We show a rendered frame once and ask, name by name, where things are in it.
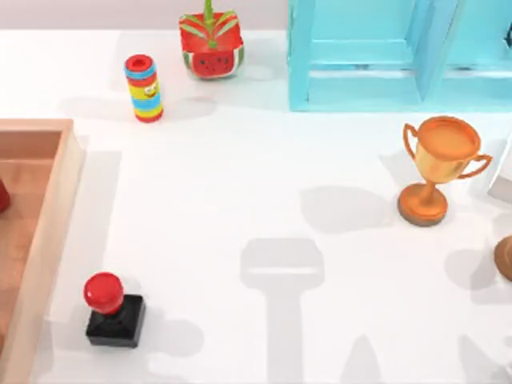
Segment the watermelon plant pot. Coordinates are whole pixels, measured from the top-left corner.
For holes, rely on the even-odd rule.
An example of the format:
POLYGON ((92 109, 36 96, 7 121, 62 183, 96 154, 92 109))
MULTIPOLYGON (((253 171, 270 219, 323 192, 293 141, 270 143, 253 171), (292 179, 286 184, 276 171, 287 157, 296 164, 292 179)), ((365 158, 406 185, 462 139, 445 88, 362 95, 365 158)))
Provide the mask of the watermelon plant pot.
POLYGON ((212 0, 204 0, 203 12, 179 19, 182 56, 186 68, 200 79, 233 76, 245 58, 237 14, 216 12, 212 0))

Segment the stack of coloured rings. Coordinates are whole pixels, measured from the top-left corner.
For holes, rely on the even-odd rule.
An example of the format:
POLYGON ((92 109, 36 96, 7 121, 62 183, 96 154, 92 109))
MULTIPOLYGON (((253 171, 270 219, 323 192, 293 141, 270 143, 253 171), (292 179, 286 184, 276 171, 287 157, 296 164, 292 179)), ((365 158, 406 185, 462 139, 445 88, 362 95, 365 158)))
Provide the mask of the stack of coloured rings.
POLYGON ((140 122, 156 122, 163 115, 156 65, 151 56, 134 54, 125 60, 124 72, 128 82, 134 115, 140 122))

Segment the light blue rack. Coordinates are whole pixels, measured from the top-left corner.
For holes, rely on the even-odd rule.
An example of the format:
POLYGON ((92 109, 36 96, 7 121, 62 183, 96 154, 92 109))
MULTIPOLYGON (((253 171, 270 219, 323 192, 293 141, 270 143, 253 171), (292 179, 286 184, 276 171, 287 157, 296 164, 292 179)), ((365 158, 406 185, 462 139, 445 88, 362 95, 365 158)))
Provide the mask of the light blue rack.
POLYGON ((512 112, 512 0, 288 0, 289 105, 512 112))

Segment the gold trophy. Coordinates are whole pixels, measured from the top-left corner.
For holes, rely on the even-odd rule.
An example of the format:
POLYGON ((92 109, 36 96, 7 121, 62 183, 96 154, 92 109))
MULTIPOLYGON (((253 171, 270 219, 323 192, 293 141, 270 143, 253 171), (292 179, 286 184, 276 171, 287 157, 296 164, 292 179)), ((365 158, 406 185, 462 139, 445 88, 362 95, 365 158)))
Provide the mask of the gold trophy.
POLYGON ((446 216, 448 201, 438 185, 477 176, 493 161, 492 156, 479 153, 477 131, 451 116, 428 118, 418 128, 407 123, 402 140, 424 179, 405 187, 397 200, 400 215, 415 226, 435 226, 446 216))

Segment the red and black stamp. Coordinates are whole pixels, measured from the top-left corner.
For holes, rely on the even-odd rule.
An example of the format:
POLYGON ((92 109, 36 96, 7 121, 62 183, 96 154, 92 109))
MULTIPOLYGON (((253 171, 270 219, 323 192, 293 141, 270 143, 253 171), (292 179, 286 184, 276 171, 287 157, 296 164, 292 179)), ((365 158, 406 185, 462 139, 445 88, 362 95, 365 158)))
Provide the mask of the red and black stamp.
POLYGON ((99 272, 86 281, 83 297, 91 308, 86 327, 91 345, 138 346, 146 312, 143 296, 127 294, 117 275, 99 272))

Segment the shallow salmon-coloured box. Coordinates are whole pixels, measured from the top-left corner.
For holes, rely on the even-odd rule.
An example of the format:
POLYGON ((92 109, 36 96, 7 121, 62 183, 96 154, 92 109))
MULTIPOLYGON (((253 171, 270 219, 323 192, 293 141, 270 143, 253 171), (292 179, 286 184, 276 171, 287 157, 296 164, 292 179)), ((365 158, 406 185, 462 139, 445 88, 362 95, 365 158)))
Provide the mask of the shallow salmon-coloured box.
POLYGON ((29 384, 85 152, 67 118, 0 118, 0 384, 29 384))

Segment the white and grey object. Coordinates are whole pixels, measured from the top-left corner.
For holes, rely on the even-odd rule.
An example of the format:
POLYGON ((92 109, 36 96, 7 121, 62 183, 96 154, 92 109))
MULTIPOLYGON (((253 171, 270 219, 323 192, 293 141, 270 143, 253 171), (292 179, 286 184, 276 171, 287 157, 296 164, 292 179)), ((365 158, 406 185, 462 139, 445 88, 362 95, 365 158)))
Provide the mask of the white and grey object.
POLYGON ((512 205, 512 131, 498 151, 487 194, 512 205))

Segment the brown round object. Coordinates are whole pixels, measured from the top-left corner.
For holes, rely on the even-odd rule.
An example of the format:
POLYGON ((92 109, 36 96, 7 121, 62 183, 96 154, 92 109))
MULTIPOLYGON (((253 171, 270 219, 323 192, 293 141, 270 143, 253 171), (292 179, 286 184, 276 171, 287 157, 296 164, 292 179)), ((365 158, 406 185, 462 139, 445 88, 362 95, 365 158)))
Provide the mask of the brown round object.
POLYGON ((495 246, 494 263, 501 276, 512 282, 512 235, 504 237, 495 246))

